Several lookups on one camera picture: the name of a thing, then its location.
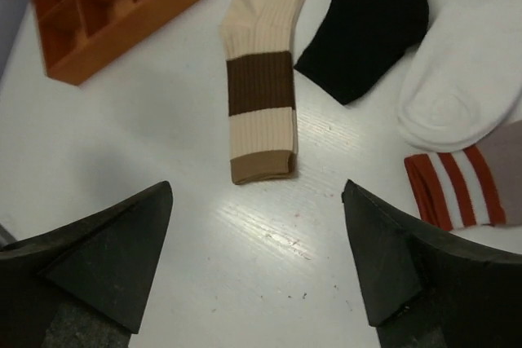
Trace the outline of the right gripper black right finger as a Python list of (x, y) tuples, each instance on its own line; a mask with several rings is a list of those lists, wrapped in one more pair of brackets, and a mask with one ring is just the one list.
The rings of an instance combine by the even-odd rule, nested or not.
[(370, 326), (382, 347), (519, 347), (521, 256), (465, 240), (353, 181), (342, 194)]

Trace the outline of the black sock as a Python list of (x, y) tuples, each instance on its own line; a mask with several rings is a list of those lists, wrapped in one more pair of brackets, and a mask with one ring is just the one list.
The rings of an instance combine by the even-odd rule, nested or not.
[(427, 0), (331, 0), (295, 70), (342, 105), (365, 94), (427, 33)]

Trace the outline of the cream brown striped sock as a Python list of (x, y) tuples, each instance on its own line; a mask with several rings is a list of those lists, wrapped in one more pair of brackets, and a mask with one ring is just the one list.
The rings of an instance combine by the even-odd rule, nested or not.
[(236, 185), (294, 175), (298, 129), (292, 46), (304, 0), (232, 0), (219, 27)]

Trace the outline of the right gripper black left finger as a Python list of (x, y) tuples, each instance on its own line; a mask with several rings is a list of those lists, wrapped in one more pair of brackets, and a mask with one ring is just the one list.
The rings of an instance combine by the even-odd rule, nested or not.
[(25, 240), (1, 230), (3, 347), (127, 347), (168, 230), (167, 181)]

